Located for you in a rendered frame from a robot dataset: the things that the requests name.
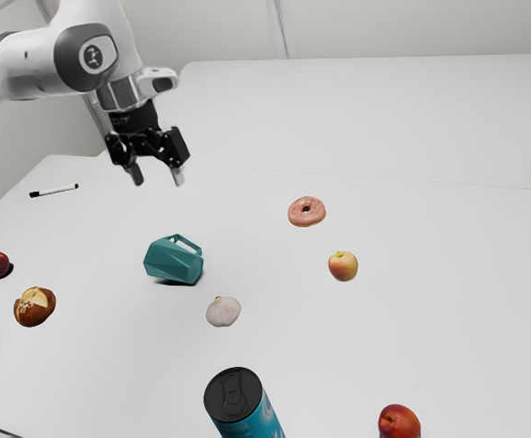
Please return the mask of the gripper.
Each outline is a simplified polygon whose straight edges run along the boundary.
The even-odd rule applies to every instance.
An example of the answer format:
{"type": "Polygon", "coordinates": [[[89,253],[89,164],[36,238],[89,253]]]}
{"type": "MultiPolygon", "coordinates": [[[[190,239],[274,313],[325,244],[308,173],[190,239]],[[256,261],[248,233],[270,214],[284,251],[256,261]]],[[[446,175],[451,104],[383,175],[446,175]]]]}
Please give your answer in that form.
{"type": "Polygon", "coordinates": [[[131,134],[143,133],[146,152],[163,162],[177,187],[184,184],[182,167],[191,157],[180,129],[176,126],[161,130],[158,113],[152,99],[137,108],[108,113],[111,127],[104,138],[110,159],[131,177],[136,186],[144,183],[137,153],[130,142],[131,134]]]}

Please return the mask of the teal faceted mug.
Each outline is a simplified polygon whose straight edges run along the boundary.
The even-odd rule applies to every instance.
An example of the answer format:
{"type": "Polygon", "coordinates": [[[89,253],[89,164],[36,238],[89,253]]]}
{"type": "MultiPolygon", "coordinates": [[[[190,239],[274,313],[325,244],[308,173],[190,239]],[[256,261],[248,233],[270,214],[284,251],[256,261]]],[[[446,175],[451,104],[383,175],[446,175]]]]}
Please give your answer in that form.
{"type": "Polygon", "coordinates": [[[203,250],[182,235],[169,235],[149,245],[143,265],[148,276],[194,285],[203,273],[203,250]]]}

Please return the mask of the white marker pen black cap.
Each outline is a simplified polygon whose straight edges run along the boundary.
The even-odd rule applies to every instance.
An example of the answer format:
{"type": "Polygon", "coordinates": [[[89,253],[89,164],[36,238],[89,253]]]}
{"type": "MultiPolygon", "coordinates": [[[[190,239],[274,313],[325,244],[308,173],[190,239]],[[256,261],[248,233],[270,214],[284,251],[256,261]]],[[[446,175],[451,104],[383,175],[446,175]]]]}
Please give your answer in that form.
{"type": "Polygon", "coordinates": [[[28,195],[29,195],[29,197],[31,199],[34,199],[34,198],[38,198],[38,197],[48,196],[48,195],[51,195],[51,194],[74,191],[74,190],[77,190],[78,188],[79,188],[79,184],[78,183],[73,183],[73,184],[68,184],[68,185],[63,185],[63,186],[58,186],[58,187],[53,187],[53,188],[33,191],[33,192],[30,192],[28,195]]]}

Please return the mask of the pink glazed donut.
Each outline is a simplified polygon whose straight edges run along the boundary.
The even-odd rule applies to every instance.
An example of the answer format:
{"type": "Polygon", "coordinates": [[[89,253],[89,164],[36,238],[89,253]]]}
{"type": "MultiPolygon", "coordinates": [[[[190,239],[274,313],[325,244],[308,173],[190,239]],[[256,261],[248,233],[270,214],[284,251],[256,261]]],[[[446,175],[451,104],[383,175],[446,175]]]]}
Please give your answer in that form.
{"type": "Polygon", "coordinates": [[[314,196],[302,196],[292,202],[286,212],[288,221],[297,227],[310,227],[322,222],[327,215],[324,203],[314,196]]]}

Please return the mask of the white garlic bulb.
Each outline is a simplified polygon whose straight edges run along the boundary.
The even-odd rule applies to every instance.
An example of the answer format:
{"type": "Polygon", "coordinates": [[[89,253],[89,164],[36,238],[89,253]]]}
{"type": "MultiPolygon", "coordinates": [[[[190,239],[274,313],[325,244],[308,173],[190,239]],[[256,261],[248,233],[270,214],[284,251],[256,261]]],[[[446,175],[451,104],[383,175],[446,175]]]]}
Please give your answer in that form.
{"type": "Polygon", "coordinates": [[[205,317],[214,327],[230,327],[237,321],[241,310],[242,306],[236,298],[218,296],[208,306],[205,317]]]}

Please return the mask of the brown pretzel roll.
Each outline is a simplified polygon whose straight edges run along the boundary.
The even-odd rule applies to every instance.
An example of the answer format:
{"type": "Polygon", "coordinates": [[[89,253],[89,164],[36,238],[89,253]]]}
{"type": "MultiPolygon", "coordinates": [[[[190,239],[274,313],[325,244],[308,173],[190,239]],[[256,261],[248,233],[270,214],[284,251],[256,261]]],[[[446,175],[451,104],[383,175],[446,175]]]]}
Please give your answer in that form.
{"type": "Polygon", "coordinates": [[[23,327],[32,328],[45,322],[56,308],[54,292],[44,287],[30,287],[14,304],[14,316],[23,327]]]}

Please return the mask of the yellow red apple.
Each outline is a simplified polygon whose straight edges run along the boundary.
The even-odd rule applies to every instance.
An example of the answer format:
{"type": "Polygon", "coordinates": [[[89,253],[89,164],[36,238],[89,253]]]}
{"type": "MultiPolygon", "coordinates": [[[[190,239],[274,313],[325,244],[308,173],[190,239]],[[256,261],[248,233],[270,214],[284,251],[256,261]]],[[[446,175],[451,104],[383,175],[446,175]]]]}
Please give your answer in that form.
{"type": "Polygon", "coordinates": [[[328,271],[338,281],[354,279],[358,270],[359,261],[350,251],[337,251],[328,258],[328,271]]]}

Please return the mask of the teal can black lid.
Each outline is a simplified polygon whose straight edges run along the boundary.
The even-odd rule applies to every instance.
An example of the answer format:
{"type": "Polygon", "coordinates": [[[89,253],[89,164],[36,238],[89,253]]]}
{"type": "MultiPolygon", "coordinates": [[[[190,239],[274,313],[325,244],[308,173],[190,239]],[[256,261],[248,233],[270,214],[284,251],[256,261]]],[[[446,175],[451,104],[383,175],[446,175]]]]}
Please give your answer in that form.
{"type": "Polygon", "coordinates": [[[262,382],[248,368],[213,376],[203,405],[221,438],[286,438],[262,382]]]}

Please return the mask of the red orange nectarine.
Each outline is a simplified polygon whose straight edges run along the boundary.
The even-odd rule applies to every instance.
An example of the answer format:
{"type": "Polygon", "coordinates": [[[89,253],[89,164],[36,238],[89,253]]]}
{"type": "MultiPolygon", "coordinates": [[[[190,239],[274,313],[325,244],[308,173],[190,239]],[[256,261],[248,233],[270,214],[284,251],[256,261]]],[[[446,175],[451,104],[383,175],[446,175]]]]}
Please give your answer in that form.
{"type": "Polygon", "coordinates": [[[389,404],[380,412],[378,430],[380,438],[421,438],[422,426],[413,410],[389,404]]]}

